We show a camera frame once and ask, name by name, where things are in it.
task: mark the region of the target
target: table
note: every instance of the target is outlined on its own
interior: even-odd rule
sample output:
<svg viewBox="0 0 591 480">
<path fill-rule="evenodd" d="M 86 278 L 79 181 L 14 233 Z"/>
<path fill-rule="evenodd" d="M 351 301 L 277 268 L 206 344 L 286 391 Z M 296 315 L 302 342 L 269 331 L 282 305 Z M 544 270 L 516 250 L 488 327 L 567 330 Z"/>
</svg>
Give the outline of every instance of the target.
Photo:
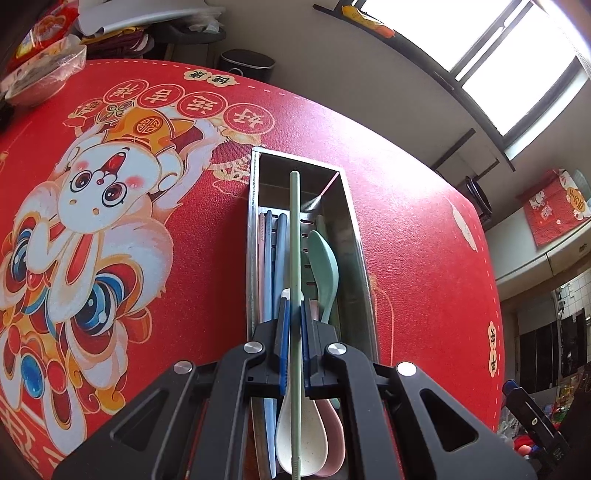
<svg viewBox="0 0 591 480">
<path fill-rule="evenodd" d="M 502 322 L 463 196 L 293 93 L 183 64 L 90 61 L 0 137 L 0 418 L 43 478 L 175 361 L 215 361 L 245 340 L 259 145 L 345 169 L 381 362 L 415 362 L 496 429 Z"/>
</svg>

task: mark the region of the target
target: pink spoon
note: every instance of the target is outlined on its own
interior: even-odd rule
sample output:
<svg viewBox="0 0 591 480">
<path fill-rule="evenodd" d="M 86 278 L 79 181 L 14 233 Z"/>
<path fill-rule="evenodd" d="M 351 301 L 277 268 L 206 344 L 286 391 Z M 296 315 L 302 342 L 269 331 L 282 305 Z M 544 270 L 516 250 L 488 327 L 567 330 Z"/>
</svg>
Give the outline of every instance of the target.
<svg viewBox="0 0 591 480">
<path fill-rule="evenodd" d="M 319 307 L 317 300 L 310 300 L 310 310 L 312 319 L 318 320 Z M 322 399 L 315 400 L 315 402 L 329 444 L 329 454 L 322 468 L 316 472 L 316 476 L 331 476 L 340 470 L 345 461 L 345 431 L 330 400 Z"/>
</svg>

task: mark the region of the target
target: tiled wall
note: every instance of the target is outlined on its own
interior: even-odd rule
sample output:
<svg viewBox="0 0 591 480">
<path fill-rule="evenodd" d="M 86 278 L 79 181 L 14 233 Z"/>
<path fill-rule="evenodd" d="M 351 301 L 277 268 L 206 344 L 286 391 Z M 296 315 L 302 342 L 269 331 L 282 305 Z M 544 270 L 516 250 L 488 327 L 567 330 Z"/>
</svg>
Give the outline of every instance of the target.
<svg viewBox="0 0 591 480">
<path fill-rule="evenodd" d="M 580 309 L 585 309 L 585 315 L 591 315 L 591 269 L 573 278 L 563 287 L 568 286 L 569 296 L 564 301 L 562 318 L 576 314 Z M 587 321 L 587 345 L 591 346 L 591 329 Z M 591 348 L 587 347 L 587 362 L 591 362 Z"/>
</svg>

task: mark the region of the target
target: mint green spoon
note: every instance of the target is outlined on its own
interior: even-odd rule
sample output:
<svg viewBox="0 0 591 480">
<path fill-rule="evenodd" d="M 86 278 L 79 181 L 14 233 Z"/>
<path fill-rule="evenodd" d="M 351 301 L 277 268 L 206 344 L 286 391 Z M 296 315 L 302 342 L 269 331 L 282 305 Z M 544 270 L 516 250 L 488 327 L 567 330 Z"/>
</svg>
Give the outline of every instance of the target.
<svg viewBox="0 0 591 480">
<path fill-rule="evenodd" d="M 318 288 L 321 321 L 328 323 L 339 285 L 339 268 L 329 244 L 316 230 L 312 230 L 308 236 L 308 259 Z"/>
</svg>

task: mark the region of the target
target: window frame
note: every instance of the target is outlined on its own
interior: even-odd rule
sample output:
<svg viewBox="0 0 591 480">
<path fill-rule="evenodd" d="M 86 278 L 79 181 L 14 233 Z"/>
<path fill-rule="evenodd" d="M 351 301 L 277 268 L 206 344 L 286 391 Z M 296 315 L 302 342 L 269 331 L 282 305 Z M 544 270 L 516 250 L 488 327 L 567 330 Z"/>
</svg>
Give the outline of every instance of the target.
<svg viewBox="0 0 591 480">
<path fill-rule="evenodd" d="M 530 1 L 526 4 L 517 16 L 511 21 L 507 27 L 501 32 L 501 35 L 489 46 L 489 48 L 481 55 L 475 64 L 460 78 L 456 80 L 457 75 L 464 69 L 464 67 L 480 52 L 486 42 L 494 35 L 499 27 L 503 27 L 505 21 L 518 8 L 522 0 L 512 0 L 512 2 L 501 12 L 497 19 L 486 29 L 485 32 L 476 40 L 473 46 L 458 60 L 456 65 L 451 70 L 446 70 L 434 58 L 427 54 L 422 48 L 411 42 L 402 34 L 396 32 L 391 38 L 383 38 L 373 30 L 364 27 L 363 25 L 354 22 L 342 14 L 342 7 L 352 5 L 363 12 L 363 5 L 366 0 L 339 0 L 333 10 L 314 5 L 314 9 L 329 14 L 347 23 L 355 25 L 362 30 L 372 34 L 374 37 L 380 39 L 383 43 L 389 45 L 391 48 L 399 52 L 401 55 L 409 59 L 421 70 L 431 76 L 439 85 L 441 85 L 450 95 L 452 95 L 474 118 L 476 123 L 484 130 L 487 136 L 495 144 L 495 147 L 501 152 L 501 156 L 510 166 L 512 171 L 515 171 L 515 166 L 507 157 L 505 150 L 511 146 L 521 135 L 527 132 L 543 115 L 552 104 L 563 94 L 567 87 L 574 80 L 576 75 L 581 71 L 582 66 L 575 56 L 573 61 L 569 64 L 562 75 L 556 80 L 552 87 L 544 94 L 544 96 L 527 112 L 511 129 L 505 134 L 497 130 L 496 126 L 476 103 L 476 101 L 468 94 L 463 85 L 474 74 L 478 67 L 496 50 L 501 44 L 502 40 L 517 26 L 525 14 L 533 6 Z"/>
</svg>

